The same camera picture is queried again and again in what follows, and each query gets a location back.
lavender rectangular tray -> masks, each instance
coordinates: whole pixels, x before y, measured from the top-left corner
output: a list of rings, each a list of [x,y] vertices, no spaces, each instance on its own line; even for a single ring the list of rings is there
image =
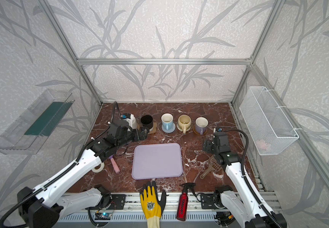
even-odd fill
[[[139,145],[134,149],[132,177],[135,180],[179,177],[182,174],[178,143]]]

spray bottle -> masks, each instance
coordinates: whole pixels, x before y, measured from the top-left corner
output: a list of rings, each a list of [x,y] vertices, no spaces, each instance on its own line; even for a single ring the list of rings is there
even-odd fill
[[[180,221],[186,221],[187,203],[189,201],[189,197],[187,196],[187,193],[188,193],[187,190],[190,189],[191,192],[196,197],[195,190],[194,190],[195,185],[196,185],[195,183],[185,183],[185,184],[181,185],[183,187],[183,190],[182,190],[182,194],[180,195],[180,201],[178,204],[177,216],[176,216],[176,219],[178,219]]]

red marble table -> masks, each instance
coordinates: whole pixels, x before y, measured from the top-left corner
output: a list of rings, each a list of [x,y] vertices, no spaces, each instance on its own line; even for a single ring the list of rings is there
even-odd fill
[[[206,161],[212,156],[202,151],[204,139],[211,139],[212,131],[216,126],[223,129],[236,128],[233,115],[228,103],[122,103],[119,104],[120,112],[132,113],[138,123],[140,117],[152,115],[154,121],[158,123],[157,132],[148,135],[147,139],[130,144],[127,152],[123,156],[114,156],[121,172],[116,174],[110,160],[105,161],[105,168],[99,173],[89,171],[85,176],[78,180],[68,192],[78,193],[88,190],[95,185],[101,184],[111,192],[138,192],[143,184],[148,180],[134,180],[132,178],[132,165],[134,148],[140,144],[158,144],[158,143],[178,143],[181,146],[183,174],[179,177],[157,178],[155,179],[159,191],[163,189],[167,192],[180,192],[180,184],[185,182],[195,182],[196,192],[213,192],[214,188],[221,185],[230,185],[235,190],[230,178],[223,173],[223,170],[214,173],[208,173],[204,179],[200,175],[207,169]],[[107,128],[107,122],[111,118],[112,104],[103,104],[98,115],[96,123],[91,131],[90,137],[97,136]],[[196,118],[203,116],[208,119],[208,133],[200,136],[192,130],[183,134],[176,129],[172,133],[162,131],[161,116],[164,113],[171,113],[174,122],[177,123],[180,115],[189,115],[194,124]],[[238,132],[228,132],[229,143],[232,151],[243,153],[243,143]],[[120,148],[117,154],[121,154],[125,148]],[[248,159],[245,161],[246,170],[255,183],[254,175]]]

pink handled tool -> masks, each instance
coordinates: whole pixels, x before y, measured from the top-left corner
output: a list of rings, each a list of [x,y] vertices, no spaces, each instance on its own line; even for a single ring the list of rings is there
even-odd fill
[[[114,167],[115,172],[116,173],[120,173],[120,169],[119,169],[118,165],[116,164],[113,156],[110,156],[109,158],[110,158],[110,161],[111,161],[111,163],[112,163],[112,165]]]

wallpaper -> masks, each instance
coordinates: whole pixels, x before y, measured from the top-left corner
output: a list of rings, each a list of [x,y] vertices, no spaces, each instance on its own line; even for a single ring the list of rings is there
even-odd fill
[[[49,0],[79,58],[249,58],[274,0]]]
[[[0,218],[17,192],[47,180],[72,161],[99,110],[35,1],[0,0],[0,135],[46,89],[69,91],[75,102],[36,155],[0,153]],[[22,224],[15,212],[6,225]]]
[[[103,101],[230,102],[244,65],[86,65]]]
[[[329,164],[329,1],[286,1],[255,62]],[[234,104],[244,129],[239,105],[258,85],[251,74]],[[279,155],[250,150],[290,227],[329,227],[329,191],[297,142]]]
[[[239,106],[250,86],[261,86],[252,73],[234,103],[241,129],[248,135]],[[267,191],[276,192],[288,227],[329,227],[329,191],[297,141],[278,155],[260,156],[251,140],[248,153]]]
[[[329,165],[329,1],[285,5],[264,47],[257,66]]]

